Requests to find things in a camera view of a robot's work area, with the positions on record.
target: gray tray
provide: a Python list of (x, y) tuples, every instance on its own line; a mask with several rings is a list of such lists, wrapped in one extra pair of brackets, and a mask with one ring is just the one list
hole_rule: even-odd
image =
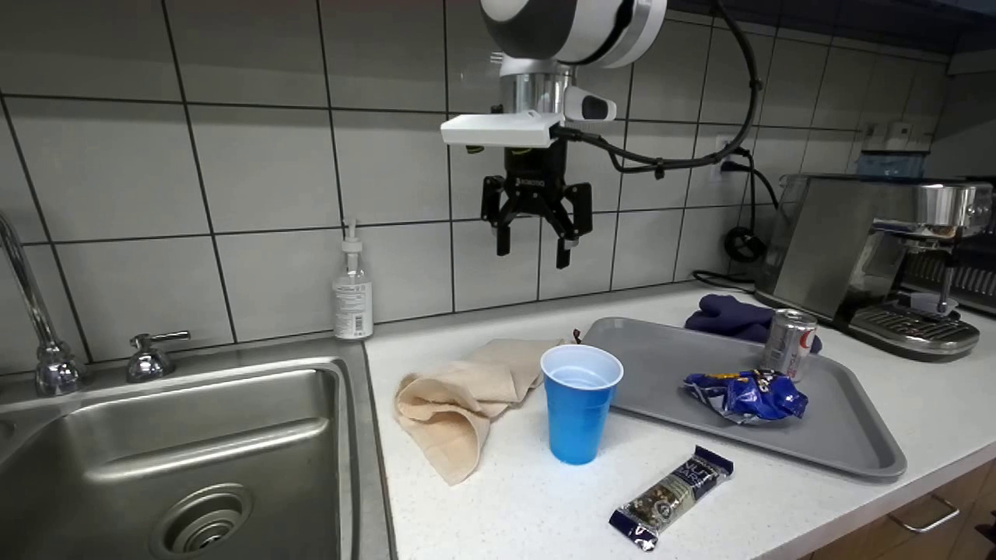
[(839, 361), (806, 361), (799, 389), (811, 394), (811, 407), (802, 420), (734, 427), (691, 403), (683, 392), (683, 379), (699, 371), (749, 371), (762, 346), (626, 318), (598, 320), (585, 346), (608, 350), (624, 361), (626, 377), (612, 403), (624, 414), (733, 438), (858, 478), (892, 483), (907, 469), (896, 438), (881, 422), (858, 379)]

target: soap dispenser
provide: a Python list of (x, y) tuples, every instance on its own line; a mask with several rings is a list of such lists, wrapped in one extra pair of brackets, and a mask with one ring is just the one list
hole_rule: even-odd
[(333, 312), (337, 312), (337, 339), (371, 339), (375, 335), (375, 283), (361, 262), (361, 240), (354, 221), (345, 227), (345, 270), (333, 281)]

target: espresso machine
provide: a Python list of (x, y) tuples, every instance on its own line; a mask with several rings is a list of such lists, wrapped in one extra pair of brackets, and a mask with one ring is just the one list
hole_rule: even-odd
[[(908, 357), (962, 357), (979, 329), (959, 318), (954, 246), (993, 221), (987, 182), (793, 179), (793, 221), (773, 236), (757, 297)], [(937, 255), (933, 290), (902, 290), (902, 264)]]

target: kitchen sink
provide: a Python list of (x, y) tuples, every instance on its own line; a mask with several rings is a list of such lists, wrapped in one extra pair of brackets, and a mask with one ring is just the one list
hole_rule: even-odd
[(0, 392), (0, 558), (397, 558), (357, 346), (188, 356), (62, 398)]

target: countertop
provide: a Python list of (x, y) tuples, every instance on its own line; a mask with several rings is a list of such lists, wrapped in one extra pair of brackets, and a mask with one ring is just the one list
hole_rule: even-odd
[[(861, 483), (624, 414), (610, 414), (596, 465), (567, 466), (545, 444), (540, 386), (519, 411), (495, 422), (480, 469), (450, 486), (397, 422), (392, 394), (406, 373), (461, 357), (490, 339), (557, 342), (571, 329), (585, 333), (598, 318), (683, 327), (707, 294), (728, 290), (671, 287), (381, 329), (367, 357), (400, 558), (802, 558), (996, 457), (996, 320), (979, 315), (964, 315), (980, 329), (979, 350), (950, 363), (894, 357), (822, 329), (825, 356), (858, 377), (907, 450), (908, 466), (896, 483)], [(608, 517), (678, 466), (694, 444), (733, 457), (739, 474), (671, 527), (653, 555), (640, 555)]]

